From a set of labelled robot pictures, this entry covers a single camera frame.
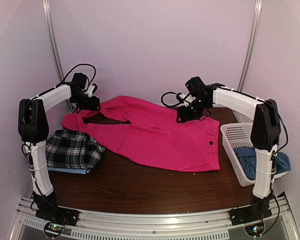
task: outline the wood grain surface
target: wood grain surface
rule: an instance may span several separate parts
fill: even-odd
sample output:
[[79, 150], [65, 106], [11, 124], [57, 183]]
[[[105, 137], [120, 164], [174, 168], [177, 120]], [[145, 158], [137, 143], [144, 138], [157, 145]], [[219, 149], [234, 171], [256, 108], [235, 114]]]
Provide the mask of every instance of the wood grain surface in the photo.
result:
[[[220, 125], [237, 122], [228, 108], [211, 109]], [[86, 122], [117, 124], [98, 115]], [[49, 172], [60, 206], [122, 214], [193, 213], [249, 204], [253, 185], [241, 187], [222, 145], [220, 171], [175, 172], [136, 164], [106, 151], [87, 175]]]

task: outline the black and white plaid fabric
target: black and white plaid fabric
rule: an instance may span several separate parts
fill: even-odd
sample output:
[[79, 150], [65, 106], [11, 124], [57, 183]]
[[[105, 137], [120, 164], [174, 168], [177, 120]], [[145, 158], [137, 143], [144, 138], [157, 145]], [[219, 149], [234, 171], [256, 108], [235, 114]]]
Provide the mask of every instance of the black and white plaid fabric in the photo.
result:
[[45, 147], [48, 167], [67, 169], [94, 169], [105, 151], [87, 133], [66, 128], [55, 131]]

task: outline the black mounting base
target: black mounting base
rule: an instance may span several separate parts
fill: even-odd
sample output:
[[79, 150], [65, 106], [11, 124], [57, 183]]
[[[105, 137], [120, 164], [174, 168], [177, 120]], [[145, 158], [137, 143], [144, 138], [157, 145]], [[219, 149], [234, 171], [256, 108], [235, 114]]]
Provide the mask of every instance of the black mounting base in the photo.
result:
[[66, 223], [64, 223], [63, 217], [60, 217], [57, 220], [52, 219], [51, 214], [49, 212], [47, 212], [46, 210], [42, 210], [42, 209], [38, 209], [36, 211], [35, 216], [37, 218], [44, 219], [44, 220], [47, 220], [50, 222], [54, 222], [54, 223], [60, 224], [60, 225], [66, 224], [69, 226], [76, 226], [78, 215], [79, 215], [79, 212], [77, 210], [72, 210], [72, 209], [67, 209], [67, 208], [62, 208], [62, 207], [58, 207], [58, 210], [65, 216], [65, 218], [67, 220]]
[[[267, 218], [272, 216], [272, 212], [270, 209], [266, 209], [263, 211], [263, 218]], [[241, 208], [235, 208], [229, 211], [230, 220], [232, 223], [232, 226], [239, 225], [239, 224], [247, 224], [254, 221], [260, 221], [260, 216], [255, 216], [253, 214], [251, 206], [241, 207]]]

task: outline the robotic arm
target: robotic arm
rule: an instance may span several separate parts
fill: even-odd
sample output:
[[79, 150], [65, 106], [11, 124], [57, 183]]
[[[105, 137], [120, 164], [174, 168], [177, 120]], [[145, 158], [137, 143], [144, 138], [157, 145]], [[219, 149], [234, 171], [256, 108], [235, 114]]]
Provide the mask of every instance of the robotic arm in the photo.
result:
[[[272, 184], [276, 173], [275, 156], [281, 133], [277, 103], [272, 99], [253, 98], [219, 83], [205, 85], [199, 77], [191, 78], [185, 86], [189, 93], [177, 94], [177, 99], [184, 104], [177, 110], [178, 123], [201, 119], [203, 111], [212, 108], [213, 104], [225, 106], [253, 120], [251, 142], [256, 151], [256, 178], [250, 199], [251, 206], [244, 215], [249, 216], [246, 222], [259, 220], [262, 215], [271, 215], [268, 208], [272, 198]], [[235, 221], [240, 218], [238, 215], [242, 215], [241, 208], [239, 211], [241, 212], [231, 211], [232, 224], [245, 223], [244, 219]]]
[[81, 110], [99, 110], [99, 98], [92, 96], [97, 85], [86, 87], [87, 76], [75, 73], [71, 82], [63, 82], [55, 87], [19, 103], [18, 132], [27, 156], [32, 176], [33, 200], [38, 210], [36, 216], [54, 223], [75, 226], [78, 212], [61, 208], [57, 204], [56, 193], [49, 179], [46, 161], [46, 139], [49, 125], [46, 113], [57, 104], [70, 100]]

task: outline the pink shirt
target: pink shirt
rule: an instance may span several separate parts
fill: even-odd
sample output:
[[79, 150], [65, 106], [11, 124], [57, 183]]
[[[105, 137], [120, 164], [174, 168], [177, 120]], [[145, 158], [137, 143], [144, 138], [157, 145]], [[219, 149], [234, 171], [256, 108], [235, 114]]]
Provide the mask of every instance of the pink shirt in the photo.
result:
[[130, 96], [101, 103], [100, 112], [131, 124], [84, 123], [99, 112], [82, 110], [67, 114], [62, 125], [137, 164], [180, 172], [220, 170], [219, 122], [212, 118], [176, 123], [176, 110]]

